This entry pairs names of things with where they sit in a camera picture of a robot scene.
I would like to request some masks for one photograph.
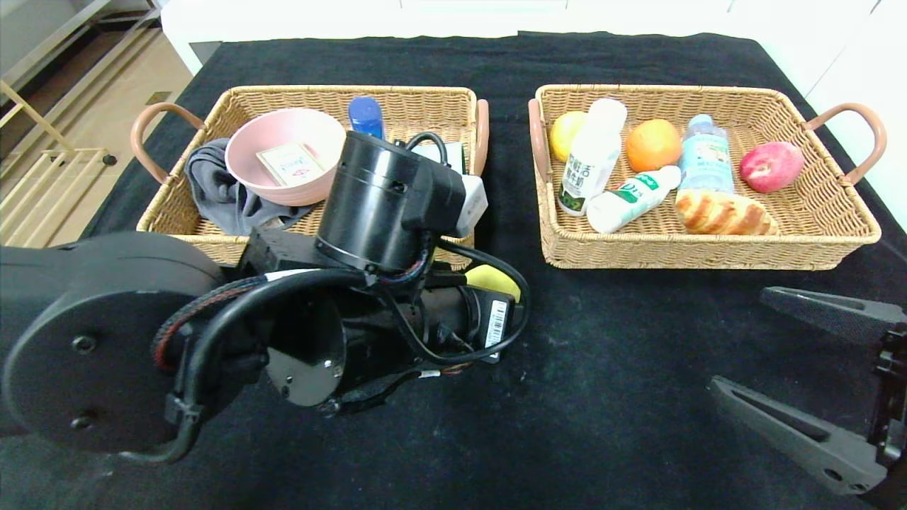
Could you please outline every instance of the black tablecloth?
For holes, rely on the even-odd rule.
[[[176,466],[6,439],[4,507],[864,507],[723,419],[707,382],[724,375],[866,432],[874,343],[837,341],[757,299],[783,285],[907,303],[907,239],[867,185],[857,189],[882,240],[836,270],[556,270],[541,256],[526,111],[538,86],[768,87],[812,117],[758,44],[712,34],[224,44],[178,103],[203,117],[225,89],[278,83],[467,86],[488,99],[492,204],[477,246],[526,275],[531,326],[501,364],[411,383],[359,416],[321,418],[263,380]],[[818,134],[853,168],[825,128]],[[190,137],[167,118],[147,147],[169,168]],[[133,229],[156,187],[132,162],[86,234]]]

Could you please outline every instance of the white plastic bottle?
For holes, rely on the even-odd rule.
[[[620,157],[620,129],[625,121],[627,107],[616,99],[599,99],[589,108],[573,139],[558,192],[558,204],[567,214],[582,216],[589,199],[604,191]]]
[[[679,184],[680,169],[674,165],[638,173],[617,190],[605,191],[589,201],[589,225],[596,232],[610,234],[651,211]]]

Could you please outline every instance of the blue bottle cap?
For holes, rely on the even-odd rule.
[[[364,132],[384,139],[384,125],[381,120],[381,105],[374,98],[360,96],[349,102],[346,112],[353,131]]]
[[[694,126],[694,125],[696,125],[696,124],[708,124],[708,125],[714,125],[715,123],[712,121],[712,116],[711,116],[711,115],[709,115],[709,114],[707,114],[707,113],[700,113],[699,115],[697,115],[697,116],[693,117],[692,119],[690,119],[690,120],[689,120],[689,123],[687,124],[687,126]]]

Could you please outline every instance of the yellow object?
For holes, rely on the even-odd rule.
[[[570,147],[573,145],[573,138],[580,131],[582,125],[586,122],[588,113],[573,111],[566,112],[558,117],[551,127],[551,155],[562,162],[566,162],[570,157]]]
[[[492,266],[482,265],[466,271],[466,284],[510,294],[516,302],[520,302],[520,287],[511,277]]]

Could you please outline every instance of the green label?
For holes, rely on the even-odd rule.
[[[558,195],[558,200],[561,201],[564,207],[576,212],[582,211],[582,204],[586,201],[584,198],[573,197],[567,193],[567,190],[564,190],[563,186],[561,186],[561,193]]]
[[[658,189],[658,183],[655,182],[655,179],[652,179],[648,175],[643,175],[643,174],[637,175],[636,180],[645,184],[646,187],[648,187],[650,190],[654,191],[654,190]]]
[[[612,191],[612,193],[619,196],[623,200],[628,201],[629,203],[636,203],[639,200],[639,198],[636,195],[634,195],[632,192],[630,192],[628,190],[624,190],[623,188],[621,188],[619,190],[614,190],[614,191]]]

